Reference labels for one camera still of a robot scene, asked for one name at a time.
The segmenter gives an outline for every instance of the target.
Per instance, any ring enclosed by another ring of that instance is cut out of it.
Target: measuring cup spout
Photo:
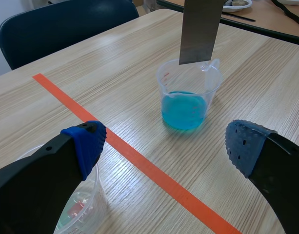
[[[209,71],[209,69],[211,67],[214,67],[215,69],[219,69],[219,59],[216,58],[215,60],[213,60],[210,64],[208,64],[208,62],[200,62],[198,63],[198,67],[200,68],[200,70],[207,72]]]

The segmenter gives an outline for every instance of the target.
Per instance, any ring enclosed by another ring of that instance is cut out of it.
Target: clear plastic cup
[[[42,146],[29,150],[17,160],[32,155]],[[96,165],[87,179],[72,193],[54,234],[94,234],[106,217],[107,210],[108,204]]]
[[[163,120],[177,129],[193,129],[206,118],[212,98],[223,82],[219,59],[179,65],[163,64],[157,71]]]

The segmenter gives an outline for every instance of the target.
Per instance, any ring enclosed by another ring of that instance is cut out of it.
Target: wall
[[[10,16],[21,13],[29,9],[27,0],[0,0],[0,24]],[[0,50],[0,75],[9,72],[11,69],[8,66],[1,50]]]

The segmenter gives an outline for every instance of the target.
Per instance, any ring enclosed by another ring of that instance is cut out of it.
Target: wooden table
[[[244,234],[283,234],[263,196],[230,162],[234,119],[299,145],[299,46],[220,25],[225,78],[203,128],[167,127],[158,67],[179,57],[182,14],[158,10],[0,76],[0,168],[81,121],[32,76],[42,73]],[[109,216],[97,234],[213,233],[108,144],[99,162]]]
[[[183,12],[185,0],[157,0],[157,3]],[[290,12],[299,16],[299,6],[285,6]],[[230,14],[235,17],[222,14],[221,23],[299,44],[299,24],[287,17],[271,0],[252,0],[251,7]],[[238,19],[237,16],[254,22]]]

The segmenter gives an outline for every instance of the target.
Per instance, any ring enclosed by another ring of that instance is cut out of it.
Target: blue liquid
[[[187,91],[173,91],[173,93],[194,94]],[[205,117],[207,104],[200,96],[175,95],[162,99],[162,118],[177,129],[193,129],[201,125]]]

